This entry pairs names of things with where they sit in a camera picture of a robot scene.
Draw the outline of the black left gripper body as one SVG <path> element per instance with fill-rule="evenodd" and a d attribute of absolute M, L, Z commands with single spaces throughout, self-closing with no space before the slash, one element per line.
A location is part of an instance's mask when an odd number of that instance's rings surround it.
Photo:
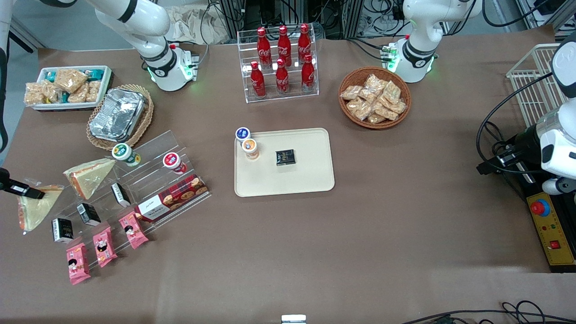
<path fill-rule="evenodd" d="M 540 139 L 536 125 L 526 128 L 513 138 L 516 163 L 523 163 L 529 170 L 541 170 Z"/>

